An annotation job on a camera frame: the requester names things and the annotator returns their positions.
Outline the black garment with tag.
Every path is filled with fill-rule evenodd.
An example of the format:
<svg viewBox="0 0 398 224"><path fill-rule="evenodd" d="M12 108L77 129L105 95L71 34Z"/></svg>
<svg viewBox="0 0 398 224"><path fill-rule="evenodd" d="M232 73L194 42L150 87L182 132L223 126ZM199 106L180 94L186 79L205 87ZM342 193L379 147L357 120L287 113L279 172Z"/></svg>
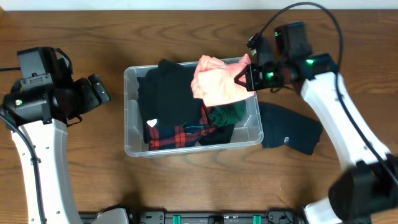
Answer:
<svg viewBox="0 0 398 224"><path fill-rule="evenodd" d="M193 97L191 82L195 67L161 60L156 68L138 78L138 105L142 122L159 128L197 123L202 100Z"/></svg>

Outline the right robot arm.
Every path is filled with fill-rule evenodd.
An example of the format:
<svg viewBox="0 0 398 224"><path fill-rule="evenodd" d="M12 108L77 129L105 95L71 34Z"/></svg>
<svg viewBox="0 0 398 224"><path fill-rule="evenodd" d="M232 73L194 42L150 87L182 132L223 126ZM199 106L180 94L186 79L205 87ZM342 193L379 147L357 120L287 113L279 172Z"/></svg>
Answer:
<svg viewBox="0 0 398 224"><path fill-rule="evenodd" d="M343 173L326 198L304 207L305 221L355 222L396 208L397 158L364 121L332 57L314 54L304 32L278 30L275 40L280 61L261 34L248 40L256 61L235 82L249 91L292 85L331 139Z"/></svg>

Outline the black gathered garment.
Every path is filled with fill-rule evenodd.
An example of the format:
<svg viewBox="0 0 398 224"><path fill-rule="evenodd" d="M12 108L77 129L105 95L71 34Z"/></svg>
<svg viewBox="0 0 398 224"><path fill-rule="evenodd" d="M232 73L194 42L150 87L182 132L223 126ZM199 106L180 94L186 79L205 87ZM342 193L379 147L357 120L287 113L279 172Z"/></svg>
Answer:
<svg viewBox="0 0 398 224"><path fill-rule="evenodd" d="M228 144L234 131L234 125L216 128L211 134L202 137L198 142L202 146L215 145L215 144Z"/></svg>

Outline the coral pink garment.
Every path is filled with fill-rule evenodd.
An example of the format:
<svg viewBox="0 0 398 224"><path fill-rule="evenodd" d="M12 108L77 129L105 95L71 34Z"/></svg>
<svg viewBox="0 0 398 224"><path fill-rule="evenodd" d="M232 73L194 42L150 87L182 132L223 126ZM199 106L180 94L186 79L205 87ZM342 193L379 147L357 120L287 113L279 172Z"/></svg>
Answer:
<svg viewBox="0 0 398 224"><path fill-rule="evenodd" d="M252 97L252 91L234 82L235 76L250 64L251 59L247 54L238 63L232 64L216 57L201 56L191 82L193 97L202 99L207 107L227 105Z"/></svg>

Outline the red navy plaid shirt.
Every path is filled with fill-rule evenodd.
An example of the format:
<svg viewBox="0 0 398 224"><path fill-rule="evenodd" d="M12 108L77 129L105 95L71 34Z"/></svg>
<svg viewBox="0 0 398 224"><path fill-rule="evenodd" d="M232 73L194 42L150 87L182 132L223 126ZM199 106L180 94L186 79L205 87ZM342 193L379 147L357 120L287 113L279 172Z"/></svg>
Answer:
<svg viewBox="0 0 398 224"><path fill-rule="evenodd" d="M157 125L145 125L146 140L150 151L193 147L199 140L216 130L208 115L211 108L202 106L198 121L177 126L159 128Z"/></svg>

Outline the dark green garment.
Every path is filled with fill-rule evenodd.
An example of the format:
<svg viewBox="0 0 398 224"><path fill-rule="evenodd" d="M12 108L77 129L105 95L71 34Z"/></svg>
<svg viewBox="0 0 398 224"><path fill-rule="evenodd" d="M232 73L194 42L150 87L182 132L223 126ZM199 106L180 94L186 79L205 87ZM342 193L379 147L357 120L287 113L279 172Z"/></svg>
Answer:
<svg viewBox="0 0 398 224"><path fill-rule="evenodd" d="M244 118L246 113L246 101L237 101L227 105L215 106L209 114L209 119L217 127L236 124Z"/></svg>

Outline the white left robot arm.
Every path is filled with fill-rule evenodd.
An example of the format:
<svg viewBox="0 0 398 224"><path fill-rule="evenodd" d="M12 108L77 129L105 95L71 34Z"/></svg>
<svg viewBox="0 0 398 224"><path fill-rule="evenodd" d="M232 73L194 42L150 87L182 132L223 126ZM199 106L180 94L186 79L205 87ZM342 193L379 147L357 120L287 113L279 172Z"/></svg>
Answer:
<svg viewBox="0 0 398 224"><path fill-rule="evenodd" d="M29 223L82 223L68 170L67 122L109 100L97 75L33 76L5 95L1 118L21 160Z"/></svg>

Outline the clear plastic storage bin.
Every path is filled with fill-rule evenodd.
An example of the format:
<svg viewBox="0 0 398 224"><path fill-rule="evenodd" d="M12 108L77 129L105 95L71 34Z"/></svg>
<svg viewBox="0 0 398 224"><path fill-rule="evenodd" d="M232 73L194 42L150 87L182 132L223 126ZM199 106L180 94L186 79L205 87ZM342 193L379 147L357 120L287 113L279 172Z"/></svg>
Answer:
<svg viewBox="0 0 398 224"><path fill-rule="evenodd" d="M224 59L227 64L238 63L241 58ZM186 67L197 67L197 62L179 63ZM263 140L263 131L256 94L246 101L246 113L242 121L234 124L234 131L231 142L228 144L215 144L202 146L197 142L193 147L163 149L150 151L146 140L145 124L142 122L139 111L138 99L138 78L144 77L146 73L158 65L146 65L129 67L124 72L124 115L125 115L125 151L132 157L149 157L168 154L209 151L215 149L234 149L237 147L248 147L256 145ZM155 123L149 121L148 125L154 127Z"/></svg>

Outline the dark teal garment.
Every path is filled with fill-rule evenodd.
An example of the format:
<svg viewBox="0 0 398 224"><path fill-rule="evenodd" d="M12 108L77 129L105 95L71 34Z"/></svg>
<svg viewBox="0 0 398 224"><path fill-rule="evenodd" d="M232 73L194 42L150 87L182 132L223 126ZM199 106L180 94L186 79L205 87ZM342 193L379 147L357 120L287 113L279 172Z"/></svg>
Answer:
<svg viewBox="0 0 398 224"><path fill-rule="evenodd" d="M321 122L272 103L259 103L264 149L288 146L312 155L323 131Z"/></svg>

